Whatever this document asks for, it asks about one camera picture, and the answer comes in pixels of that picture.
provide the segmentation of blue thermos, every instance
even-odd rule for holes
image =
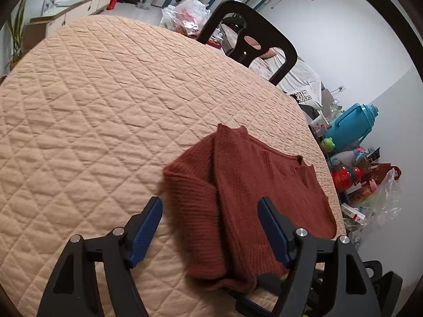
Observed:
[[[376,106],[356,103],[331,123],[332,128],[324,137],[332,138],[335,144],[334,153],[350,147],[356,140],[358,144],[355,143],[355,146],[358,146],[370,133],[377,115]]]

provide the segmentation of quilted tablecloth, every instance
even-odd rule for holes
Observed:
[[[344,233],[324,157],[295,101],[250,69],[177,33],[94,16],[38,44],[0,86],[0,283],[35,316],[69,237],[105,235],[160,196],[164,216],[132,271],[151,316],[234,315],[234,300],[185,276],[162,169],[218,123],[241,125],[313,164]],[[104,312],[113,316],[102,265]],[[275,298],[254,292],[271,306]]]

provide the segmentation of red bottle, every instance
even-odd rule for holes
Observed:
[[[332,174],[332,180],[335,184],[336,191],[343,192],[356,185],[361,181],[361,176],[366,173],[366,170],[360,170],[357,167],[344,169]]]

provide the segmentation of metal screw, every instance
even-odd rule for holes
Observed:
[[[348,243],[350,243],[350,239],[348,238],[348,237],[346,237],[346,236],[341,236],[341,237],[339,237],[339,240],[341,241],[341,243],[343,243],[343,244],[348,244]]]
[[[308,234],[308,231],[303,228],[299,228],[295,232],[297,233],[298,236],[301,236],[301,237],[307,236]]]
[[[73,235],[73,236],[71,236],[71,238],[70,238],[70,241],[71,241],[72,243],[78,243],[80,240],[81,240],[81,236],[80,236],[80,235]]]
[[[124,228],[115,228],[115,229],[113,229],[113,234],[115,236],[121,236],[121,235],[123,235],[124,232],[125,232],[125,229]]]

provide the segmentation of folded garment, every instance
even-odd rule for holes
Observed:
[[[284,275],[257,216],[261,197],[297,227],[331,239],[336,224],[313,166],[219,125],[163,170],[176,222],[191,253],[188,275],[209,289],[248,292],[263,273]]]

